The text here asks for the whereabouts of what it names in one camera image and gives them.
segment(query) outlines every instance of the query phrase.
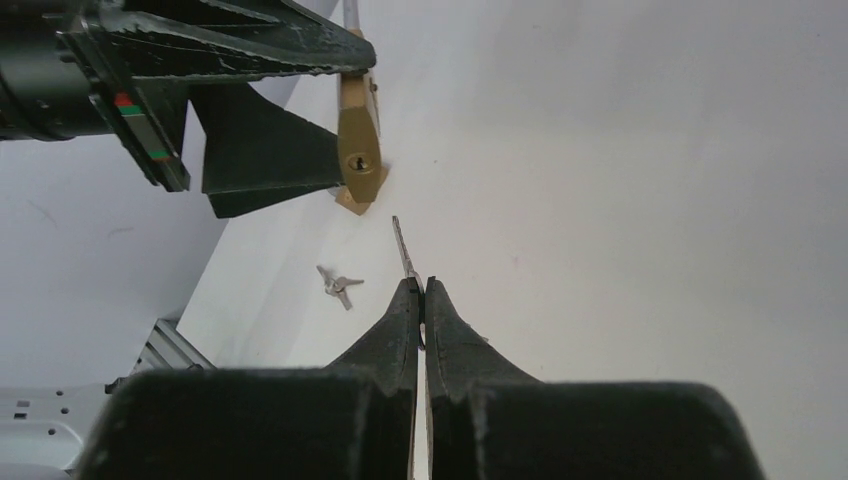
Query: white table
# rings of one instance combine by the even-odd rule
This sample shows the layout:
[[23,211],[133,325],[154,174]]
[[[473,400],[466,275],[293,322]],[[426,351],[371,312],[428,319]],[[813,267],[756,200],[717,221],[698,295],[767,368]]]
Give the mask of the white table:
[[[844,478],[841,2],[361,9],[392,167],[378,202],[359,218],[318,192],[232,220],[187,338],[220,366],[326,364],[388,305],[396,214],[418,271],[529,373],[706,382],[771,479]],[[305,78],[289,108],[332,128],[334,89]],[[317,264],[365,279],[352,311]]]

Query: black mechanical part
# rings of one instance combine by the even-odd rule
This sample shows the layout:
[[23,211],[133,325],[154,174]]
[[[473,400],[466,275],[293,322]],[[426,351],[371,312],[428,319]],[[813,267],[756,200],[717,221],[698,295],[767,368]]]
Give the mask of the black mechanical part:
[[206,131],[203,193],[217,216],[235,217],[344,184],[336,135],[249,85],[193,86],[191,101]]
[[[376,63],[370,43],[291,0],[13,1],[0,8],[0,29],[0,140],[112,132],[148,181],[167,191],[189,188],[181,155],[190,87],[231,84],[241,92],[268,76],[361,72]],[[207,148],[215,157],[210,169],[246,170],[232,181],[204,182],[226,197],[213,200],[218,216],[343,181],[336,136],[273,104],[265,111],[269,105],[280,114],[262,121],[279,123],[239,116],[244,108],[214,120],[232,133],[232,145],[226,157],[220,146]],[[266,135],[239,138],[257,129]],[[257,152],[273,155],[257,167]]]
[[764,478],[710,387],[545,384],[474,332],[435,278],[424,311],[434,480]]
[[411,478],[419,298],[401,281],[383,318],[323,369],[130,377],[75,478]]
[[323,369],[154,372],[113,394],[76,472],[101,478],[409,479],[427,337],[432,478],[761,480],[732,407],[691,383],[546,384],[404,279]]
[[57,51],[57,19],[0,16],[0,139],[68,140],[111,129],[88,98],[91,85]]

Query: black plastic fin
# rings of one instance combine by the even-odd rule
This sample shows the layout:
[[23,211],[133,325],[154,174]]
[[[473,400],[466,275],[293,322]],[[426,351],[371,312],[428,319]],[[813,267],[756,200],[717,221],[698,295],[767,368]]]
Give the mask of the black plastic fin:
[[418,391],[420,295],[401,280],[386,314],[328,370],[370,372],[382,395],[369,410],[362,478],[412,478],[412,443]]
[[344,183],[336,135],[250,85],[195,85],[190,98],[206,131],[203,193],[218,217]]
[[442,282],[431,277],[425,296],[430,396],[462,400],[472,382],[538,382],[516,367],[460,318]]

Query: white wall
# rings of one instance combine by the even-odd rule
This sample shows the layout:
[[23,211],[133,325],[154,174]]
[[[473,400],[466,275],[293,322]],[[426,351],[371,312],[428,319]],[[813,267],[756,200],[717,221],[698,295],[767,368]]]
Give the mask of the white wall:
[[185,306],[225,221],[200,193],[150,185],[116,137],[0,143],[0,385],[126,375],[153,322]]

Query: keyhole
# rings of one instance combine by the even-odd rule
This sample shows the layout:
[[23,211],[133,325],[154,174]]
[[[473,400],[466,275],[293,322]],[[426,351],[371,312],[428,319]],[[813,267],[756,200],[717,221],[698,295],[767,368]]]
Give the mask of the keyhole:
[[365,172],[371,169],[371,162],[364,155],[352,155],[348,158],[347,166],[355,172]]

